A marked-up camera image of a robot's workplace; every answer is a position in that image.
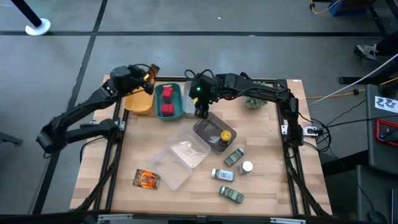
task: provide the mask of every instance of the concrete floor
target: concrete floor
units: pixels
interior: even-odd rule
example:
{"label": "concrete floor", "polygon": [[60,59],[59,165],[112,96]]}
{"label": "concrete floor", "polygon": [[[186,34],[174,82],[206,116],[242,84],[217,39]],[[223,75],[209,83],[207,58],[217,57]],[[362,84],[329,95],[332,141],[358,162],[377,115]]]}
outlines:
{"label": "concrete floor", "polygon": [[[35,142],[41,127],[65,111],[90,39],[75,31],[93,30],[102,0],[30,0],[32,9],[52,23],[53,35],[0,35],[0,131],[24,140],[21,147],[0,145],[0,213],[30,213],[48,160]],[[378,67],[353,55],[356,44],[373,44],[379,37],[345,37],[344,32],[379,32],[368,12],[362,16],[314,15],[307,0],[112,0],[99,31],[246,31],[277,32],[261,37],[184,35],[97,36],[78,95],[81,102],[114,67],[155,63],[160,75],[183,76],[185,69],[215,73],[247,72],[254,78],[302,79],[307,96],[331,93],[342,86],[339,76],[361,77]],[[327,7],[317,3],[317,9]],[[384,0],[374,5],[388,32],[398,28]],[[24,31],[28,24],[10,1],[0,0],[0,34]],[[58,35],[70,31],[72,36]],[[304,32],[301,37],[294,33]],[[314,37],[338,32],[339,37]],[[311,106],[311,115],[324,122],[364,100],[363,95],[325,100]],[[364,118],[364,105],[340,121]],[[366,149],[366,124],[332,129],[333,150],[341,157]],[[83,142],[69,145],[60,156],[43,212],[69,208],[79,170]],[[322,161],[334,159],[322,156]]]}

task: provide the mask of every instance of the wooden table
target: wooden table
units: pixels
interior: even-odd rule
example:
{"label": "wooden table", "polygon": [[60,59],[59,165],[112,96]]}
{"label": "wooden table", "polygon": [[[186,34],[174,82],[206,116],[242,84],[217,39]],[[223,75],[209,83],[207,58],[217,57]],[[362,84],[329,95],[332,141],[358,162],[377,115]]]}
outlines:
{"label": "wooden table", "polygon": [[[303,83],[301,80],[287,80],[287,84],[299,99],[300,112],[309,118]],[[101,121],[111,118],[113,110],[114,106],[98,110],[94,113],[94,119]],[[132,180],[136,169],[150,170],[149,161],[164,149],[164,142],[172,133],[171,130],[178,128],[182,122],[194,122],[195,118],[165,122],[156,118],[153,111],[147,116],[129,114],[111,207],[113,213],[292,216],[275,103],[268,103],[259,110],[250,110],[244,106],[242,98],[221,100],[212,105],[210,111],[234,128],[238,136],[224,153],[211,152],[176,191],[172,191],[163,181],[157,190],[149,190],[132,186]],[[302,126],[310,125],[301,118],[299,123]],[[305,137],[305,141],[315,144],[314,138]],[[105,140],[86,146],[70,208],[79,206],[98,183],[105,146]],[[238,147],[246,151],[240,162],[251,161],[254,164],[253,171],[243,176],[237,174],[232,183],[212,179],[211,170],[225,169],[224,159]],[[331,214],[318,152],[306,145],[299,150],[305,183],[322,208]],[[238,164],[230,169],[237,171]],[[243,203],[236,204],[220,196],[219,189],[223,184],[243,193]],[[303,214],[297,186],[295,191],[298,210]],[[104,208],[105,200],[106,193],[103,194],[100,208]]]}

